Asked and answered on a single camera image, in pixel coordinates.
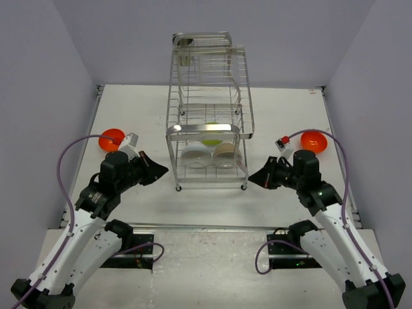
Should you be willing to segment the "white ribbed bowl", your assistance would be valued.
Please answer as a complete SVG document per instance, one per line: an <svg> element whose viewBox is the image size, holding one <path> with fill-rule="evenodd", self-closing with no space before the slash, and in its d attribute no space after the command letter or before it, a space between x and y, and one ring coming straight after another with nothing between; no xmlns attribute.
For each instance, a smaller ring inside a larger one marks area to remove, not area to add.
<svg viewBox="0 0 412 309"><path fill-rule="evenodd" d="M201 142L193 142L182 150L180 161L182 166L200 169L212 163L212 153Z"/></svg>

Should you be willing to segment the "orange plastic bowl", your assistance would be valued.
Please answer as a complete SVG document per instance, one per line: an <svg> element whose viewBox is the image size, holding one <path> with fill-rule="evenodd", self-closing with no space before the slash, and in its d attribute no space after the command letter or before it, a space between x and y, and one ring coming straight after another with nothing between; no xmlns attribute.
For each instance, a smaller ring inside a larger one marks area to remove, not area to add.
<svg viewBox="0 0 412 309"><path fill-rule="evenodd" d="M327 138L320 132L307 131L300 137L301 147L315 154L324 152L328 147Z"/></svg>
<svg viewBox="0 0 412 309"><path fill-rule="evenodd" d="M102 137L98 139L98 145L105 152L117 151L125 136L125 133L120 129L107 129L102 133Z"/></svg>

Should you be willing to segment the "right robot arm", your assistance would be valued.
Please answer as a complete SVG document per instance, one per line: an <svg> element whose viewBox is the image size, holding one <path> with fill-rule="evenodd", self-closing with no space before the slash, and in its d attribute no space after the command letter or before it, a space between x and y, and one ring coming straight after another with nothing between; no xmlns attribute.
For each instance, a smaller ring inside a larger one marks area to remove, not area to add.
<svg viewBox="0 0 412 309"><path fill-rule="evenodd" d="M351 222L334 186L322 179L312 151L299 150L293 162L268 157L248 180L264 189L293 189L315 218L288 228L285 245L312 256L335 281L346 308L396 308L406 288L400 274L391 274L375 257Z"/></svg>

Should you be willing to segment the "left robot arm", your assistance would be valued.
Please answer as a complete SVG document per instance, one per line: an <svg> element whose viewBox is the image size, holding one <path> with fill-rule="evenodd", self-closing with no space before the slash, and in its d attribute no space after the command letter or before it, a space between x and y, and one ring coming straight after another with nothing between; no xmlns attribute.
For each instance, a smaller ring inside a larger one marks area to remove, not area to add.
<svg viewBox="0 0 412 309"><path fill-rule="evenodd" d="M16 307L72 308L84 283L110 257L138 250L133 228L109 220L121 195L136 185L151 185L168 172L143 151L134 157L108 153L100 171L70 207L70 222L45 260L27 279L17 279L11 292Z"/></svg>

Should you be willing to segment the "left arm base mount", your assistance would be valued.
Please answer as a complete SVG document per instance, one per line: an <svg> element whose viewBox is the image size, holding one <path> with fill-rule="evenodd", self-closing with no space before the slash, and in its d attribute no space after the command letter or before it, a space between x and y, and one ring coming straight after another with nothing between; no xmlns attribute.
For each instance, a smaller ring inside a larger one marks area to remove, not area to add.
<svg viewBox="0 0 412 309"><path fill-rule="evenodd" d="M155 240L154 234L135 234L132 226L120 220L112 220L106 223L104 230L114 232L120 237L121 246L118 253L125 250L128 250L128 252L108 258L100 268L153 269L153 245L142 248L136 247L145 243L152 243Z"/></svg>

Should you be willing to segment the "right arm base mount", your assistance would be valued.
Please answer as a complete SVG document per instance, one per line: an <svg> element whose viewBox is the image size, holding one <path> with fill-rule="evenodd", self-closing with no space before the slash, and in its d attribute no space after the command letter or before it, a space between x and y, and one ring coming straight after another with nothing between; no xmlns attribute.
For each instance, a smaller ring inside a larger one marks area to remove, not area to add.
<svg viewBox="0 0 412 309"><path fill-rule="evenodd" d="M287 229L277 228L267 234L267 241L276 241L267 245L269 269L322 268L311 255L304 254L301 248L299 237L312 230L318 228L310 220L304 220Z"/></svg>

